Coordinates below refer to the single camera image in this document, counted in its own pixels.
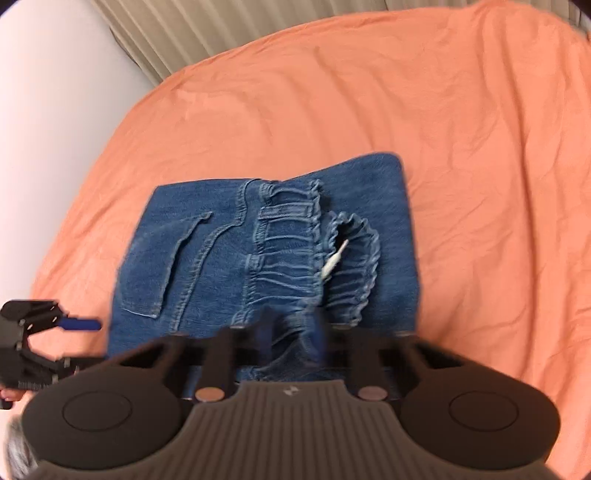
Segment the black controller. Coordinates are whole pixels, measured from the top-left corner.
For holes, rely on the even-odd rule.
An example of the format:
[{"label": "black controller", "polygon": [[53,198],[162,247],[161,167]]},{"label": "black controller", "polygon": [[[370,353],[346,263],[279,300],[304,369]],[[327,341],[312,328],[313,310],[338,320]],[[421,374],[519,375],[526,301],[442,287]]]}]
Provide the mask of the black controller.
[{"label": "black controller", "polygon": [[[53,300],[12,300],[0,309],[0,385],[16,390],[38,391],[71,376],[102,358],[63,358],[51,361],[29,348],[28,338],[45,330],[100,330],[95,319],[72,318]],[[2,409],[12,402],[2,399]]]},{"label": "black controller", "polygon": [[237,384],[237,368],[269,361],[272,315],[164,337],[40,391],[23,415],[42,460],[31,480],[556,479],[552,402],[416,336],[334,329],[319,309],[324,365],[344,381]]}]

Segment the denim seam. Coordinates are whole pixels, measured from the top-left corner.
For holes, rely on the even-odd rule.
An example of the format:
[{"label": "denim seam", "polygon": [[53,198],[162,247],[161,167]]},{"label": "denim seam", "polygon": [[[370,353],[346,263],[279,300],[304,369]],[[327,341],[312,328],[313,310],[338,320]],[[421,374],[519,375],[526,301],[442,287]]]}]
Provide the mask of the denim seam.
[{"label": "denim seam", "polygon": [[290,202],[280,205],[264,206],[259,212],[259,220],[283,220],[285,218],[307,218],[310,206],[303,202]]},{"label": "denim seam", "polygon": [[358,301],[356,304],[350,306],[345,310],[345,319],[350,318],[349,325],[351,327],[356,326],[361,321],[361,311],[369,303],[369,294],[375,286],[377,278],[378,260],[380,256],[380,245],[379,245],[379,234],[376,230],[369,226],[367,218],[361,218],[356,213],[349,216],[345,212],[340,212],[338,215],[334,212],[329,212],[333,217],[331,221],[332,231],[329,235],[328,244],[330,245],[329,255],[336,252],[336,237],[339,234],[338,226],[353,223],[355,227],[361,227],[364,231],[364,236],[369,236],[369,253],[364,257],[363,263],[365,264],[365,273],[362,279],[361,293],[358,295]]},{"label": "denim seam", "polygon": [[226,231],[230,230],[230,228],[235,226],[241,226],[244,223],[244,220],[246,218],[246,211],[248,209],[246,205],[246,188],[253,181],[255,181],[255,179],[245,181],[236,193],[236,216],[234,218],[234,221],[232,223],[228,223],[226,225],[222,225],[216,228],[212,233],[210,233],[207,236],[207,238],[203,242],[203,246],[199,250],[197,258],[193,261],[191,265],[191,269],[189,271],[189,279],[187,280],[183,291],[179,295],[179,301],[174,309],[173,317],[171,319],[170,332],[178,331],[181,323],[181,318],[183,317],[183,313],[187,307],[187,303],[189,302],[191,295],[193,294],[193,290],[195,289],[195,285],[197,283],[199,273],[201,272],[203,262],[205,262],[205,258],[213,248],[213,245],[218,239],[218,237],[220,237],[220,235],[225,233]]},{"label": "denim seam", "polygon": [[[258,195],[259,195],[259,199],[261,200],[261,202],[264,205],[268,204],[268,199],[269,199],[269,190],[272,186],[272,183],[270,182],[262,182],[261,185],[258,188]],[[261,267],[261,251],[258,248],[258,244],[257,244],[257,239],[260,235],[262,235],[259,232],[259,229],[261,228],[261,222],[258,220],[258,216],[256,217],[257,220],[255,221],[255,226],[253,228],[252,231],[252,243],[255,246],[255,253],[254,255],[256,255],[258,257],[257,259],[257,269],[256,271],[258,272],[259,268]],[[252,255],[248,255],[248,259],[247,262],[245,264],[246,267],[246,278],[244,279],[244,285],[242,286],[242,304],[241,304],[241,308],[234,314],[234,316],[232,317],[232,321],[231,321],[231,325],[232,326],[244,326],[244,323],[246,322],[246,316],[248,314],[248,312],[246,311],[246,305],[247,305],[247,299],[249,299],[251,297],[251,291],[253,289],[253,283],[254,283],[254,269],[250,268],[251,267],[251,257]]]},{"label": "denim seam", "polygon": [[[211,215],[212,215],[212,212],[205,212],[205,213],[202,213],[201,215],[198,215],[198,216],[181,219],[181,221],[189,220],[189,221],[192,221],[193,223],[190,225],[190,228],[188,229],[186,234],[182,235],[179,239],[176,240],[176,244],[174,246],[173,253],[172,253],[172,262],[170,262],[170,265],[167,266],[167,273],[166,273],[165,281],[163,281],[162,285],[160,285],[160,290],[158,292],[156,303],[154,303],[151,306],[148,313],[144,313],[144,311],[143,311],[144,308],[141,305],[138,305],[138,304],[134,303],[133,301],[126,300],[125,297],[127,295],[123,291],[124,290],[123,285],[121,283],[119,284],[119,288],[116,289],[117,290],[116,296],[119,299],[119,303],[120,303],[121,307],[126,312],[130,312],[135,315],[140,315],[142,317],[149,317],[149,318],[153,318],[153,319],[157,318],[158,315],[160,315],[160,313],[162,311],[162,305],[164,303],[164,294],[166,292],[166,289],[168,289],[168,286],[170,285],[170,279],[172,276],[174,259],[177,257],[178,251],[179,251],[181,245],[183,244],[184,241],[186,241],[189,237],[191,237],[191,235],[193,234],[195,229],[198,227],[198,225],[202,221],[208,220],[211,217]],[[148,234],[149,234],[149,232],[144,233],[143,235],[141,235],[137,239],[137,241],[144,240],[148,236]],[[131,252],[131,248],[128,252],[127,258],[129,258],[130,252]]]},{"label": "denim seam", "polygon": [[[301,216],[293,216],[293,213],[306,212],[309,218],[308,227],[306,229],[307,236],[301,237],[302,240],[310,241],[311,243],[311,254],[308,254],[308,271],[314,272],[310,275],[312,278],[311,288],[305,290],[300,289],[301,296],[299,301],[296,302],[298,308],[306,308],[309,305],[319,305],[322,302],[323,297],[323,285],[320,278],[320,270],[323,264],[323,252],[322,252],[322,239],[320,234],[320,217],[322,212],[320,210],[320,182],[313,180],[309,183],[308,190],[299,190],[294,188],[283,188],[277,187],[276,183],[264,183],[259,188],[259,198],[262,202],[261,212],[275,211],[279,212],[283,206],[287,206],[287,210],[290,210],[286,215],[277,218],[273,216],[262,215],[261,212],[257,216],[256,225],[253,232],[253,242],[256,254],[261,258],[265,256],[265,244],[268,238],[268,228],[271,221],[283,221],[283,220],[302,220]],[[298,195],[305,196],[305,201],[302,202],[286,202],[279,205],[271,205],[271,199],[279,193],[289,192]],[[246,281],[243,289],[243,302],[241,310],[234,316],[232,321],[233,325],[239,323],[247,323],[249,316],[253,313],[250,308],[254,303],[264,300],[256,298],[258,291],[257,284],[259,281],[259,270],[256,272],[252,269],[246,274]]]}]

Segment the blue denim jeans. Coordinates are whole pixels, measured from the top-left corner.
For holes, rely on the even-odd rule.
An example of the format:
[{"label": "blue denim jeans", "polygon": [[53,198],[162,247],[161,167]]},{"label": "blue denim jeans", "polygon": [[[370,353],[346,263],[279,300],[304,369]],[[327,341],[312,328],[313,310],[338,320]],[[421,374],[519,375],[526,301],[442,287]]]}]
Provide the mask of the blue denim jeans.
[{"label": "blue denim jeans", "polygon": [[[328,279],[321,269],[343,240]],[[156,189],[119,270],[110,355],[176,332],[213,336],[283,314],[274,359],[242,378],[322,378],[311,312],[413,330],[418,302],[402,168],[371,154],[287,181],[202,180]]]}]

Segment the orange bed sheet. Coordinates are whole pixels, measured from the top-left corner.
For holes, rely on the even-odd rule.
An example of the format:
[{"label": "orange bed sheet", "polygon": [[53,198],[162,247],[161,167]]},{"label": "orange bed sheet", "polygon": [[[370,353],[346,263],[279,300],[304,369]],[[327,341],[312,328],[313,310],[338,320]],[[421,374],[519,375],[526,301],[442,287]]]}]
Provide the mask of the orange bed sheet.
[{"label": "orange bed sheet", "polygon": [[[154,187],[287,179],[371,151],[405,168],[418,329],[558,405],[549,465],[591,470],[591,46],[509,2],[331,18],[173,75],[125,118],[33,296],[109,318]],[[105,338],[50,332],[48,353]]]}]

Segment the mattress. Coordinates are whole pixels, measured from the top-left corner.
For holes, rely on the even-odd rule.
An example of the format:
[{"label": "mattress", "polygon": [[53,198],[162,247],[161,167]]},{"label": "mattress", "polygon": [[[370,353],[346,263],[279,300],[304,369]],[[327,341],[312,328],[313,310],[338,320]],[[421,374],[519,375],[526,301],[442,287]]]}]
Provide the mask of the mattress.
[{"label": "mattress", "polygon": [[[301,25],[172,75],[98,158],[36,298],[109,319],[157,185],[287,179],[371,151],[402,159],[419,334],[558,405],[548,464],[591,469],[591,46],[532,7],[486,1]],[[45,353],[105,335],[48,332]]]}]

